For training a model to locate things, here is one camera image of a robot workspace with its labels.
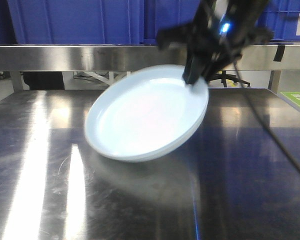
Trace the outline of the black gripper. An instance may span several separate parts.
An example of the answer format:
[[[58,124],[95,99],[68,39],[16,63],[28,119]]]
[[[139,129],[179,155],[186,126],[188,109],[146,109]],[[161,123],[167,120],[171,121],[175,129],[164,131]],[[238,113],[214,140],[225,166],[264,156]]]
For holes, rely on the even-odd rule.
[[[215,0],[199,2],[193,20],[156,34],[159,49],[171,44],[186,45],[183,80],[194,85],[200,77],[210,78],[242,57],[244,48],[270,41],[273,33],[256,22],[267,7],[267,0],[229,0],[217,15]]]

